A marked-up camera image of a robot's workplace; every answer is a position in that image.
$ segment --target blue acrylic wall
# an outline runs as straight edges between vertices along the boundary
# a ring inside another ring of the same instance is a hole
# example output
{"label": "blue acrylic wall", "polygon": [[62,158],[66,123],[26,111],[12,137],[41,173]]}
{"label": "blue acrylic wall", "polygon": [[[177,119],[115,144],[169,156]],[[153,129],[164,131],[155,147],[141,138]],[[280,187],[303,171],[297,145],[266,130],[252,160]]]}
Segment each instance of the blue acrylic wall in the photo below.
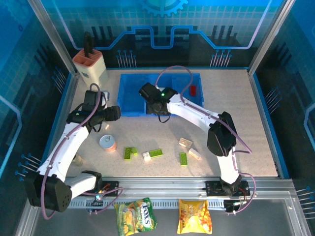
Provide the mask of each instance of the blue acrylic wall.
{"label": "blue acrylic wall", "polygon": [[[315,2],[296,0],[256,72],[289,175],[297,190],[309,185],[311,191],[315,189],[314,30]],[[315,221],[308,223],[314,232]]]}
{"label": "blue acrylic wall", "polygon": [[106,66],[114,68],[132,67],[117,60],[120,53],[134,59],[137,67],[247,67],[281,3],[57,0],[54,5],[52,0],[43,1],[72,56],[83,47],[83,34],[89,31]]}
{"label": "blue acrylic wall", "polygon": [[27,199],[22,175],[31,170],[19,163],[35,169],[21,155],[42,158],[68,71],[26,0],[0,1],[0,19],[0,235],[6,236],[15,234]]}

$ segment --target green block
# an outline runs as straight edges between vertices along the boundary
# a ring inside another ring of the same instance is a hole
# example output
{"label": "green block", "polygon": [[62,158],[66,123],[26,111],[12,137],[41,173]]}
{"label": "green block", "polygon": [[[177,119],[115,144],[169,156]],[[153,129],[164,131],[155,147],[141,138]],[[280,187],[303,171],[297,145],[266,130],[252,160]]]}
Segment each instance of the green block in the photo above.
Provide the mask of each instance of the green block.
{"label": "green block", "polygon": [[125,148],[125,155],[124,155],[124,160],[125,161],[130,161],[131,160],[131,149],[130,147]]}
{"label": "green block", "polygon": [[181,166],[186,166],[187,163],[187,154],[185,152],[182,152],[180,154],[180,158],[181,158]]}
{"label": "green block", "polygon": [[132,151],[134,156],[138,155],[138,151],[137,151],[137,149],[135,147],[133,147],[131,151]]}
{"label": "green block", "polygon": [[149,151],[150,157],[157,157],[157,156],[162,156],[163,152],[162,149],[158,149],[158,150],[153,150],[153,151]]}

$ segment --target chip bag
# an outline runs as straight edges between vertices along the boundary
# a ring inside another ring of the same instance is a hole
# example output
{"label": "chip bag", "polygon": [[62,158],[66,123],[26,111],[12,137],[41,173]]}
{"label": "chip bag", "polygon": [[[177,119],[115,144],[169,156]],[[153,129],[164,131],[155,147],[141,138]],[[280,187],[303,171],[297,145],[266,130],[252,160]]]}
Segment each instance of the chip bag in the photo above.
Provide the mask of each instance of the chip bag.
{"label": "chip bag", "polygon": [[208,201],[179,200],[178,234],[212,234],[212,222],[208,211]]}
{"label": "chip bag", "polygon": [[115,210],[119,236],[152,231],[157,226],[153,216],[153,204],[149,198],[126,204],[115,204]]}

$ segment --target speckled tabletop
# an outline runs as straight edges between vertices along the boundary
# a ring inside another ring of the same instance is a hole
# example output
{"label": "speckled tabletop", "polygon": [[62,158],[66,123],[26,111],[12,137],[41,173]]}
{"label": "speckled tabletop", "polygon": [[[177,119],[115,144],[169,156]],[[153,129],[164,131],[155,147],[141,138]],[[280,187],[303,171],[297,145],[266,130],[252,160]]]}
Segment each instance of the speckled tabletop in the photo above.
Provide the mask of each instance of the speckled tabletop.
{"label": "speckled tabletop", "polygon": [[[110,92],[108,106],[117,104],[120,76],[123,73],[159,73],[161,70],[109,70],[109,80],[101,86]],[[171,70],[171,73],[183,73]],[[253,154],[237,154],[238,167],[254,176],[277,176],[267,138],[260,119],[253,91],[246,70],[194,69],[200,73],[204,107],[210,111],[231,114],[236,130],[252,149]],[[79,81],[72,108],[84,100],[87,86]],[[104,177],[218,177],[217,158],[207,148],[207,134],[180,117],[171,117],[162,124],[157,117],[121,117],[108,122],[108,130],[92,131],[82,143],[78,154],[84,159],[81,167],[71,165],[67,176],[77,176],[83,170],[102,173]],[[111,134],[117,141],[117,150],[104,151],[99,139]],[[180,146],[180,138],[193,141],[193,148],[202,154],[201,160],[188,155],[188,165],[181,166],[180,152],[188,152]],[[124,161],[125,147],[136,147],[138,156]],[[161,148],[163,156],[144,162],[141,153]],[[244,149],[238,142],[236,149]]]}

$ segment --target blue plastic bin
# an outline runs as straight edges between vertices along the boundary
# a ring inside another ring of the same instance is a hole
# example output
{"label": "blue plastic bin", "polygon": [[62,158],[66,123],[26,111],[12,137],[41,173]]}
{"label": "blue plastic bin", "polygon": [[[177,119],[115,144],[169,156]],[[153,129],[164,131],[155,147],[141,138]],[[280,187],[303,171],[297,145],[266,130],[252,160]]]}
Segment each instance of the blue plastic bin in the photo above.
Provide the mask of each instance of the blue plastic bin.
{"label": "blue plastic bin", "polygon": [[[139,90],[147,82],[154,85],[158,74],[122,74],[118,92],[117,104],[120,106],[123,117],[152,116],[146,114],[146,101],[140,96]],[[159,87],[170,87],[181,93],[190,82],[190,74],[163,74],[158,82]],[[193,74],[191,85],[196,86],[196,96],[190,96],[187,89],[184,97],[203,107],[204,99],[200,74]]]}

